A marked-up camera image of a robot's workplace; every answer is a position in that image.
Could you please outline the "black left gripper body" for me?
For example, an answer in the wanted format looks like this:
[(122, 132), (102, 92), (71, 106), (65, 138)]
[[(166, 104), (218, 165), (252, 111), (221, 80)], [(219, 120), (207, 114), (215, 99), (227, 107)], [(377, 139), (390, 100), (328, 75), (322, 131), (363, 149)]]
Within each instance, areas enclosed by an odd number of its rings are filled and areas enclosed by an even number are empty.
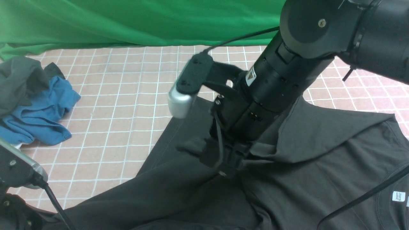
[(20, 196), (7, 193), (3, 182), (0, 185), (0, 229), (42, 230), (46, 224), (55, 223), (55, 214), (28, 205)]

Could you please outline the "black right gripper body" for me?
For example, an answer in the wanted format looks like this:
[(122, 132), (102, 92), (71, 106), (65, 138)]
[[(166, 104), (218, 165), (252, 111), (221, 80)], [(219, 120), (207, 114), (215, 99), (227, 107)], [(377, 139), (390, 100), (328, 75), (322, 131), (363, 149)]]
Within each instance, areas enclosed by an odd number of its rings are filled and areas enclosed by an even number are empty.
[(200, 162), (231, 178), (244, 169), (251, 147), (282, 113), (282, 100), (218, 95), (211, 106), (210, 137)]

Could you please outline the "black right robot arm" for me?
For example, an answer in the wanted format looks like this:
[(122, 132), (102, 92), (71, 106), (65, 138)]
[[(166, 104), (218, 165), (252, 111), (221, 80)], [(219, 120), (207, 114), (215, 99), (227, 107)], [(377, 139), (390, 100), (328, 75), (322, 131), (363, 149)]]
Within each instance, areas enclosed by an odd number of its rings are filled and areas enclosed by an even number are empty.
[(234, 87), (216, 88), (212, 140), (200, 162), (230, 176), (254, 142), (300, 97), (336, 56), (408, 83), (407, 0), (287, 0), (277, 34)]

